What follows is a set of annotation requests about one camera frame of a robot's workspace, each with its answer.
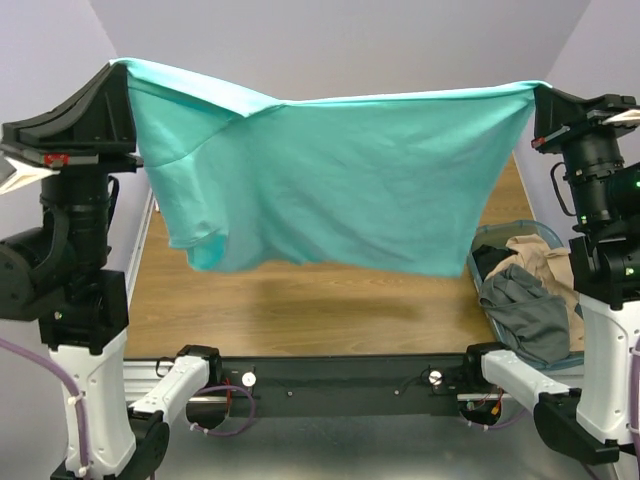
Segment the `gray laundry basket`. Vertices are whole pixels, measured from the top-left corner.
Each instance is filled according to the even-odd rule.
[[[559,248],[563,246],[562,241],[553,232],[553,230],[542,223],[534,222],[532,220],[518,220],[513,223],[490,225],[478,228],[476,236],[473,239],[473,243],[471,244],[471,252],[467,257],[467,265],[469,266],[469,270],[473,276],[473,283],[476,286],[476,290],[480,290],[482,278],[480,277],[480,272],[478,271],[478,266],[476,265],[472,252],[481,245],[501,248],[506,245],[507,241],[511,237],[533,234],[539,235],[551,248]],[[490,315],[487,315],[487,317],[489,318],[489,323],[496,339],[501,342],[505,341],[507,337],[504,327],[496,322],[495,319],[491,318]],[[540,362],[532,361],[527,361],[527,363],[538,370],[560,370],[563,368],[575,367],[576,365],[582,365],[584,363],[584,353],[571,352],[567,358],[564,358],[552,365],[545,365]]]

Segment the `gray cloth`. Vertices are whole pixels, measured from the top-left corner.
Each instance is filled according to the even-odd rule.
[[[564,299],[519,265],[482,284],[480,305],[507,331],[506,344],[524,359],[551,364],[569,355],[569,319]]]

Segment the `beige cloth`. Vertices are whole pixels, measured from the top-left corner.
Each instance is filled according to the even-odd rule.
[[[584,322],[575,311],[578,292],[573,289],[569,249],[551,250],[539,235],[512,237],[506,246],[517,253],[501,261],[487,275],[487,278],[491,278],[514,263],[538,278],[549,293],[561,296],[567,304],[571,351],[584,350]]]

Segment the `wooden tabletop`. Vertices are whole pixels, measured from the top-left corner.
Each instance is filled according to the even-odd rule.
[[[529,218],[511,161],[480,223]],[[199,273],[167,245],[154,213],[131,304],[129,358],[173,356],[185,344],[222,355],[339,355],[460,352],[493,340],[466,271],[442,279],[268,263],[249,273]]]

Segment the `cable tie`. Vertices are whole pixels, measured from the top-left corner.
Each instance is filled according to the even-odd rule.
[[[75,406],[79,401],[81,401],[84,398],[84,394],[82,392],[80,392],[80,395],[77,395],[75,397],[69,397],[67,398],[67,403],[71,406]]]

